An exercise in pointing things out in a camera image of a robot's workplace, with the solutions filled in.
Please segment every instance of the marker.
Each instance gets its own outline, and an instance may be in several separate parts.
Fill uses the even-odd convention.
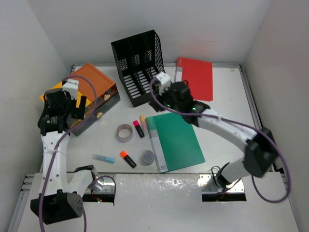
[[[139,122],[137,120],[135,120],[133,122],[133,124],[134,124],[134,126],[135,126],[135,128],[137,130],[137,133],[139,134],[140,138],[145,137],[144,132],[143,132],[143,130],[141,129],[141,127],[139,125]]]
[[[125,151],[120,152],[120,156],[131,166],[131,168],[136,167],[136,163],[130,158],[127,152]]]
[[[100,160],[100,161],[103,161],[103,162],[107,162],[107,163],[115,163],[115,159],[112,158],[112,157],[107,157],[107,156],[101,156],[101,155],[97,155],[97,154],[93,154],[92,155],[92,158],[94,160]]]
[[[141,127],[143,127],[144,134],[147,134],[148,129],[147,129],[147,124],[146,124],[144,115],[140,115],[140,124],[141,124]]]

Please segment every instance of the small round container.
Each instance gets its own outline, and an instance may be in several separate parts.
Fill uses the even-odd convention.
[[[152,151],[145,150],[141,155],[141,161],[144,165],[151,165],[155,160],[155,156]]]

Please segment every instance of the black plastic basket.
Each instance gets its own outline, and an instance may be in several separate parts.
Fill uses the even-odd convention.
[[[164,71],[160,38],[154,30],[112,42],[120,80],[134,107],[151,100],[151,79]]]

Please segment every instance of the pink highlighter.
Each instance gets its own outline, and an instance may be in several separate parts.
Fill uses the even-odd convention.
[[[136,130],[137,130],[137,133],[139,134],[140,138],[145,137],[144,132],[143,132],[143,130],[141,129],[139,122],[138,122],[137,120],[135,120],[135,121],[133,122],[133,124],[134,124],[134,126],[135,126],[135,128],[136,128]]]

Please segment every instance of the pink cap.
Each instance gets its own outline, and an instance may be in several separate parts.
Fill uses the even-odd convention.
[[[134,126],[136,127],[136,126],[139,125],[139,122],[138,122],[137,120],[135,120],[135,121],[133,122],[133,124],[134,124]]]

